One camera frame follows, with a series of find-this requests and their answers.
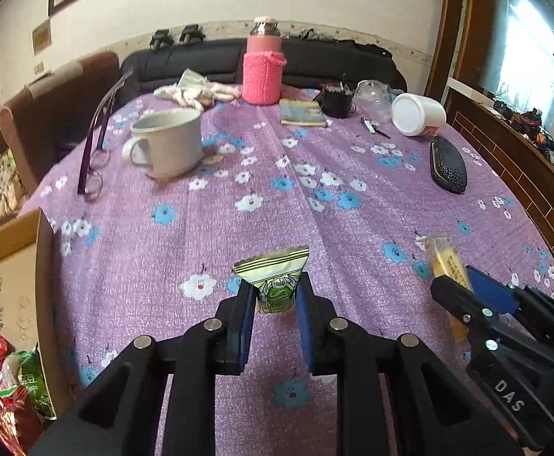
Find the small green booklet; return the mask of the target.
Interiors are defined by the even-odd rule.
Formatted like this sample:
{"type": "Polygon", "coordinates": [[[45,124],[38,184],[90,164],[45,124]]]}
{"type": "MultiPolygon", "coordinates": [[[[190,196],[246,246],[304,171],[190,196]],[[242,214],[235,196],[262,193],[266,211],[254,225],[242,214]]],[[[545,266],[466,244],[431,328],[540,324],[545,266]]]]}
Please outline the small green booklet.
{"type": "Polygon", "coordinates": [[[281,99],[279,101],[280,122],[283,125],[299,127],[324,127],[325,117],[316,101],[281,99]]]}

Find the purple floral tablecloth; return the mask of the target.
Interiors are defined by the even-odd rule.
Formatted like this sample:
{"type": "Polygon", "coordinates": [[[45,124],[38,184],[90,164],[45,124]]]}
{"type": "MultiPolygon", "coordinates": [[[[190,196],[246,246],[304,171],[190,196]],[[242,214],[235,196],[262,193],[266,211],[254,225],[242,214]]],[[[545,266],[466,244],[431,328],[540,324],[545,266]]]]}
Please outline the purple floral tablecloth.
{"type": "MultiPolygon", "coordinates": [[[[122,160],[134,122],[178,109],[145,95],[108,120],[110,161],[96,196],[79,196],[85,142],[54,165],[28,200],[55,229],[55,330],[78,396],[135,338],[176,338],[238,294],[240,260],[308,246],[315,295],[374,336],[415,334],[490,410],[432,297],[427,236],[448,236],[462,263],[554,299],[554,256],[488,161],[457,130],[439,136],[462,156],[462,195],[434,183],[429,144],[392,125],[389,139],[357,117],[294,128],[276,106],[243,101],[202,113],[203,158],[170,179],[122,160]]],[[[215,379],[212,455],[340,455],[337,378],[310,374],[294,305],[255,310],[247,363],[215,379]]]]}

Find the pink sleeved water bottle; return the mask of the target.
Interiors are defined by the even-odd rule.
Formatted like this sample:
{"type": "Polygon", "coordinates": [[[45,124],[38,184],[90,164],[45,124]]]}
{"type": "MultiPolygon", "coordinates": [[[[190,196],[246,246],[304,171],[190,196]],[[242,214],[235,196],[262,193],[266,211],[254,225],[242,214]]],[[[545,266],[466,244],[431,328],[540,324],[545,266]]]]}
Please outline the pink sleeved water bottle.
{"type": "Polygon", "coordinates": [[[270,106],[279,102],[282,72],[287,63],[281,48],[278,21],[256,17],[243,56],[242,97],[247,103],[270,106]]]}

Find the crumpled white cloth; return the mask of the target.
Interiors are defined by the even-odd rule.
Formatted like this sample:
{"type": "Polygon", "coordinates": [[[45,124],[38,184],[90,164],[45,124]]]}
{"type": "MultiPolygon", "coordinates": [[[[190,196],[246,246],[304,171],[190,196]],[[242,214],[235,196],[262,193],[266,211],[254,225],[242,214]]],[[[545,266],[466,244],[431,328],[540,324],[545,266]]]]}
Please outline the crumpled white cloth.
{"type": "Polygon", "coordinates": [[[221,84],[187,68],[177,84],[154,90],[154,97],[172,101],[180,107],[205,111],[217,103],[229,103],[241,98],[241,92],[231,85],[221,84]]]}

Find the cardboard box tray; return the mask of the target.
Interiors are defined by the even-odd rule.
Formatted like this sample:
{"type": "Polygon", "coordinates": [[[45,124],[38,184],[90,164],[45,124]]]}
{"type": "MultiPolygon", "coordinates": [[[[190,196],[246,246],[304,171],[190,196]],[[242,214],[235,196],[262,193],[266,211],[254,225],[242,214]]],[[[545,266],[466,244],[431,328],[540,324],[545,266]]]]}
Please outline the cardboard box tray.
{"type": "Polygon", "coordinates": [[[61,416],[72,395],[52,316],[52,239],[40,209],[0,226],[0,336],[17,350],[38,348],[49,399],[61,416]]]}

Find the green pea snack bag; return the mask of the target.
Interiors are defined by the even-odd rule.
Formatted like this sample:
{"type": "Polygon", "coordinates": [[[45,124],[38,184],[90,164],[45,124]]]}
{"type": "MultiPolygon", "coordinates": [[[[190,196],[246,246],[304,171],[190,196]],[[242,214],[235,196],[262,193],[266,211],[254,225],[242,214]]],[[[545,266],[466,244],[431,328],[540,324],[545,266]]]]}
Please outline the green pea snack bag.
{"type": "Polygon", "coordinates": [[[37,347],[22,352],[17,378],[21,386],[25,387],[37,414],[46,420],[57,418],[46,387],[37,347]]]}

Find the light green snack packet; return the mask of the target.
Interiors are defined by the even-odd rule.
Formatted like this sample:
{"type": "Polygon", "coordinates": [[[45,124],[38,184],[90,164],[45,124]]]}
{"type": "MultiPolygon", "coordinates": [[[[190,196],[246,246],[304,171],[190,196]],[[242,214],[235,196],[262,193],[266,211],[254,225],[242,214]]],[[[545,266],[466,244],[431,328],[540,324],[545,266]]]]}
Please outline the light green snack packet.
{"type": "Polygon", "coordinates": [[[235,274],[257,289],[258,313],[277,314],[293,307],[309,254],[309,247],[301,246],[257,255],[234,264],[235,274]]]}

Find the white ceramic mug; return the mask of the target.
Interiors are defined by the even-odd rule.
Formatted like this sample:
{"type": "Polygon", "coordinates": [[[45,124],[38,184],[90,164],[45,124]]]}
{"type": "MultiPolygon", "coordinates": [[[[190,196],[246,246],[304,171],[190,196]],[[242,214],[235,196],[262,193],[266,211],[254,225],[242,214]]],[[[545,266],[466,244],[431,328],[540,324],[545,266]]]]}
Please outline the white ceramic mug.
{"type": "Polygon", "coordinates": [[[122,145],[122,160],[154,179],[170,179],[198,165],[203,158],[202,113],[178,108],[151,113],[131,126],[122,145]]]}

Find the white plastic jar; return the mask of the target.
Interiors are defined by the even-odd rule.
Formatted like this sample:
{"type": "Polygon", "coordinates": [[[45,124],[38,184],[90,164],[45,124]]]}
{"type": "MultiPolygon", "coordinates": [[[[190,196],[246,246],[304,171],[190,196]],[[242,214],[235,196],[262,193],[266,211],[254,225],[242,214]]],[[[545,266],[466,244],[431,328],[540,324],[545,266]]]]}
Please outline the white plastic jar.
{"type": "Polygon", "coordinates": [[[435,136],[446,126],[442,104],[432,98],[410,93],[398,95],[391,104],[393,126],[404,136],[435,136]]]}

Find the purple eyeglasses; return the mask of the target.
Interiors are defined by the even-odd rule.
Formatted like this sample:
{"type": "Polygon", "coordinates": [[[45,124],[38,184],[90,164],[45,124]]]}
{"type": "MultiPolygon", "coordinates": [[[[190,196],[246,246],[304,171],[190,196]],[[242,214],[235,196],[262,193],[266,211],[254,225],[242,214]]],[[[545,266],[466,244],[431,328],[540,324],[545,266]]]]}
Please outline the purple eyeglasses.
{"type": "Polygon", "coordinates": [[[101,99],[87,131],[79,170],[77,193],[79,196],[96,196],[102,188],[100,170],[110,161],[110,152],[105,147],[108,120],[112,114],[116,94],[125,85],[134,69],[128,68],[101,99]]]}

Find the black small cup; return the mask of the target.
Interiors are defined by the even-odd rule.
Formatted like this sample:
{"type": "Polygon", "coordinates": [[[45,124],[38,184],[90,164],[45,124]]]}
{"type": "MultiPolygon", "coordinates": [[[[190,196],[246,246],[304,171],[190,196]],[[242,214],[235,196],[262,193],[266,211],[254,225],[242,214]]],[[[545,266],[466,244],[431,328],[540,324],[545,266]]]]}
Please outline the black small cup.
{"type": "Polygon", "coordinates": [[[325,84],[314,100],[325,116],[347,119],[355,112],[354,92],[346,84],[325,84]]]}

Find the red snack bag in box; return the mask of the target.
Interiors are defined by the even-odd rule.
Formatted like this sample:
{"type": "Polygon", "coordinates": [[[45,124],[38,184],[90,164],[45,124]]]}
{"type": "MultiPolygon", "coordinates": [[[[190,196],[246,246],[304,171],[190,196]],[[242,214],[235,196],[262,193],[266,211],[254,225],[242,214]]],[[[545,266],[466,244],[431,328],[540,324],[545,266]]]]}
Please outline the red snack bag in box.
{"type": "Polygon", "coordinates": [[[27,455],[44,427],[28,390],[17,378],[25,351],[0,335],[0,442],[12,455],[27,455]]]}

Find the yellow biscuit bar packet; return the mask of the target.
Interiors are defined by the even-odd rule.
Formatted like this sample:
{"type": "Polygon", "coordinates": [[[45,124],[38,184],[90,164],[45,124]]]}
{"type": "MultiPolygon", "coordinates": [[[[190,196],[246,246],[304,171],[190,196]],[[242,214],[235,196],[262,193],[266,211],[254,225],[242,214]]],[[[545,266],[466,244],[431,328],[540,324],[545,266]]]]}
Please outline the yellow biscuit bar packet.
{"type": "MultiPolygon", "coordinates": [[[[465,287],[466,290],[473,292],[473,286],[465,265],[462,263],[450,237],[427,236],[424,238],[423,245],[435,278],[448,276],[462,287],[465,287]]],[[[456,344],[458,346],[468,344],[468,327],[452,314],[447,313],[447,316],[456,344]]]]}

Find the wooden cabinet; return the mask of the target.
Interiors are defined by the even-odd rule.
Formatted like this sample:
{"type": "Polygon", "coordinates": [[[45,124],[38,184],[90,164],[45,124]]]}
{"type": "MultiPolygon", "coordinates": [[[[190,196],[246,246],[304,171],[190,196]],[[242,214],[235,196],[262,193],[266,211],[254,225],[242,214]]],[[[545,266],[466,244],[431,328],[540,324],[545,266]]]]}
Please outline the wooden cabinet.
{"type": "Polygon", "coordinates": [[[511,119],[473,95],[494,38],[497,0],[443,0],[431,71],[424,92],[445,100],[447,119],[507,184],[554,256],[554,167],[511,119]]]}

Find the black glasses case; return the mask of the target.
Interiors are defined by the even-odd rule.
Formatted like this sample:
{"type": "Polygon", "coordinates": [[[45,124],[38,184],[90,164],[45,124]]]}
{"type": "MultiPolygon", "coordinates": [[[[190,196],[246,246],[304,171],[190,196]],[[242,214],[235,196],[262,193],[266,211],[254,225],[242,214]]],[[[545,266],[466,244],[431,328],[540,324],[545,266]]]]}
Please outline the black glasses case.
{"type": "Polygon", "coordinates": [[[449,193],[462,195],[468,185],[465,162],[456,147],[442,136],[429,144],[429,168],[434,183],[449,193]]]}

